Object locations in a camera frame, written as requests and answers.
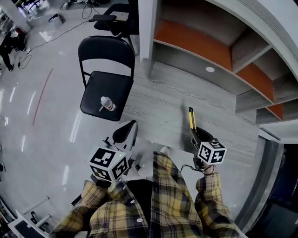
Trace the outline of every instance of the gray wood surface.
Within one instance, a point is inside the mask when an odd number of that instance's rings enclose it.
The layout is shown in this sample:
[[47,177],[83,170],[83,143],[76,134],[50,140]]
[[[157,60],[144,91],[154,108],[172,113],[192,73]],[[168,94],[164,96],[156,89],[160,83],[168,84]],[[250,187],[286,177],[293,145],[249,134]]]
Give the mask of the gray wood surface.
[[231,46],[247,25],[205,0],[163,0],[163,18],[207,33]]
[[231,47],[233,72],[239,72],[270,49],[271,46],[258,33],[246,30]]
[[236,98],[235,113],[259,109],[271,105],[261,94],[251,89]]
[[251,162],[259,129],[214,101],[214,97],[223,101],[231,97],[230,94],[208,85],[205,80],[159,62],[154,64],[150,79],[138,70],[134,80],[122,121],[137,120],[138,136],[190,152],[193,150],[188,119],[191,106],[197,126],[222,141],[230,149],[229,157]]
[[284,120],[294,120],[298,118],[298,99],[283,103]]
[[263,54],[260,58],[254,61],[254,64],[258,66],[271,80],[280,78],[281,76],[290,72],[290,69],[274,49],[269,50]]
[[279,121],[280,120],[266,108],[261,108],[257,110],[257,124],[265,124]]
[[[154,42],[154,45],[154,57],[156,61],[189,72],[219,86],[235,96],[251,90],[248,85],[238,78],[199,57],[157,42]],[[206,67],[213,67],[215,71],[210,73],[206,71]]]
[[275,103],[298,99],[298,82],[292,73],[274,80],[273,83]]

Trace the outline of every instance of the white tiled floor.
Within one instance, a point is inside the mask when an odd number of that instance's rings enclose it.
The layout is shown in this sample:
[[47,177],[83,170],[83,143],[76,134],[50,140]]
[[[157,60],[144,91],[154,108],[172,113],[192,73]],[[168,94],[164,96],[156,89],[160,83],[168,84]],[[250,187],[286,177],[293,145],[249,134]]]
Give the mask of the white tiled floor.
[[[48,34],[54,38],[80,22],[66,22],[57,32]],[[53,223],[71,209],[71,201],[81,193],[84,180],[89,179],[86,166],[89,152],[117,125],[117,122],[91,117],[80,111],[84,86],[77,57],[78,45],[90,35],[108,34],[95,30],[93,25],[84,23],[59,39],[34,49],[25,69],[18,69],[15,62],[13,72],[6,70],[0,81],[0,139],[7,169],[1,174],[1,195],[11,208],[18,210],[48,195],[49,202],[36,212],[40,216],[50,213]],[[31,48],[45,42],[39,34],[43,31],[43,27],[31,31],[28,40]],[[92,66],[92,63],[87,63],[87,67]],[[96,67],[100,70],[102,64],[97,62]],[[114,66],[105,64],[104,68],[107,67]],[[212,121],[205,122],[205,125],[213,124]],[[243,125],[251,128],[251,136],[257,138],[255,126]],[[251,145],[243,146],[249,150],[245,156],[253,158],[256,142],[249,141]],[[147,158],[150,150],[159,148],[161,145],[140,140],[135,154]],[[173,151],[172,159],[178,167],[192,163],[192,155],[179,150]],[[259,161],[259,157],[249,162],[227,158],[218,166],[222,173],[223,198],[231,208],[233,218],[250,192]],[[183,176],[192,196],[195,196],[194,184],[201,175],[185,168]]]

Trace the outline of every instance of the person in black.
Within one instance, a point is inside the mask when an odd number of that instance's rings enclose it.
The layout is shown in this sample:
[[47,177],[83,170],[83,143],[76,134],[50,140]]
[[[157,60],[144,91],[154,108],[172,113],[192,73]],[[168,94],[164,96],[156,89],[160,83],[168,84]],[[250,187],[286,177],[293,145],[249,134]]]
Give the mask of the person in black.
[[0,45],[0,55],[3,58],[3,62],[6,65],[6,67],[9,69],[9,71],[12,71],[14,66],[10,64],[9,56],[8,54],[11,53],[12,49],[15,49],[16,51],[22,50],[24,51],[26,49],[25,46],[25,34],[19,33],[17,37],[11,37],[11,32],[9,32],[5,37]]

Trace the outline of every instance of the white cube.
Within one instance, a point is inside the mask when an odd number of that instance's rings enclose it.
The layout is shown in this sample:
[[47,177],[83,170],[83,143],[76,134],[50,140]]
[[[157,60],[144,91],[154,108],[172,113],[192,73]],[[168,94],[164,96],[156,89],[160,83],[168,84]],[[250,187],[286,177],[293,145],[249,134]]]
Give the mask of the white cube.
[[114,183],[129,169],[127,153],[102,147],[97,149],[89,165],[97,179]]
[[202,142],[197,156],[207,164],[215,165],[223,162],[226,153],[227,148],[217,141]]

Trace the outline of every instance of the chair seat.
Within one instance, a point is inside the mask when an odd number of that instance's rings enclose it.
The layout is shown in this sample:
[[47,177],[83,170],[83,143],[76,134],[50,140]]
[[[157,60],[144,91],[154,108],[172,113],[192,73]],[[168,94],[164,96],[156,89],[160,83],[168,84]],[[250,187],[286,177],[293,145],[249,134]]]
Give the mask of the chair seat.
[[[129,96],[133,80],[130,76],[93,71],[85,89],[81,110],[95,117],[119,121]],[[114,111],[101,108],[101,97],[109,97],[116,105]]]

